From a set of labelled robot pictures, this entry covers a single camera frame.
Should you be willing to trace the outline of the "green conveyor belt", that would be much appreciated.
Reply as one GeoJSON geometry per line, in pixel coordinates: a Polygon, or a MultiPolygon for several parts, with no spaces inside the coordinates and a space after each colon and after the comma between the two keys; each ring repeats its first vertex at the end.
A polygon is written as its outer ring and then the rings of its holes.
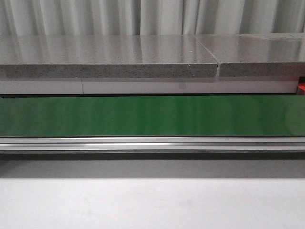
{"type": "Polygon", "coordinates": [[[2,137],[303,136],[296,95],[19,97],[0,100],[2,137]]]}

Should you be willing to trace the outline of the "white cabinet front panel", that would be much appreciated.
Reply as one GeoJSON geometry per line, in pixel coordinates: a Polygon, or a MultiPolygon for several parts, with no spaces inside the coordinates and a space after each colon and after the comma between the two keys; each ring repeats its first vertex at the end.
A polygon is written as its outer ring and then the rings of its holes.
{"type": "Polygon", "coordinates": [[[291,94],[298,78],[84,78],[0,81],[1,94],[291,94]]]}

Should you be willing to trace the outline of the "grey stone countertop slab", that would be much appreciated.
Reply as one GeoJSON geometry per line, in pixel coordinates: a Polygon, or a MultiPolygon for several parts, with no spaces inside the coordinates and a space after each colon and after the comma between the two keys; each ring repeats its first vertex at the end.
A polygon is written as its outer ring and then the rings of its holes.
{"type": "Polygon", "coordinates": [[[0,76],[210,78],[217,61],[191,35],[25,35],[0,39],[0,76]]]}

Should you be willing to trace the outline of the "right grey stone slab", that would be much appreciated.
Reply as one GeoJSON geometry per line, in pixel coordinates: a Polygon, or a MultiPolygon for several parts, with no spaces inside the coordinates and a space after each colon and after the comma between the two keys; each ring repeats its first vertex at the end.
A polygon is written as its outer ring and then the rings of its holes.
{"type": "Polygon", "coordinates": [[[218,63],[219,77],[275,77],[305,75],[303,33],[196,35],[218,63]]]}

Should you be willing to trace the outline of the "red box at right edge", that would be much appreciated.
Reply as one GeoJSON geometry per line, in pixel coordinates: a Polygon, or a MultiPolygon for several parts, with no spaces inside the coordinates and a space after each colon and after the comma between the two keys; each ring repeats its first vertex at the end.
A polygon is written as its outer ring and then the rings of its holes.
{"type": "Polygon", "coordinates": [[[305,83],[298,84],[297,95],[305,95],[305,83]]]}

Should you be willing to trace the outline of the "grey pleated curtain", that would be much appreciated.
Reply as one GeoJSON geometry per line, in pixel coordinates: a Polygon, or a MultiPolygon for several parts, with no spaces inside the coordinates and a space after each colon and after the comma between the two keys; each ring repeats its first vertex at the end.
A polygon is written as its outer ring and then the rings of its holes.
{"type": "Polygon", "coordinates": [[[3,0],[1,35],[300,33],[302,0],[3,0]]]}

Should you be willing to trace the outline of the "aluminium conveyor side rail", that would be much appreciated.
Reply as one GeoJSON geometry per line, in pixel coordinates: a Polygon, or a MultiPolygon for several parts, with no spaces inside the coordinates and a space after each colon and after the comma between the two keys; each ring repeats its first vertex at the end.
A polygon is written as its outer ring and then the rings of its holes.
{"type": "Polygon", "coordinates": [[[303,152],[304,137],[56,137],[1,138],[3,153],[17,152],[303,152]]]}

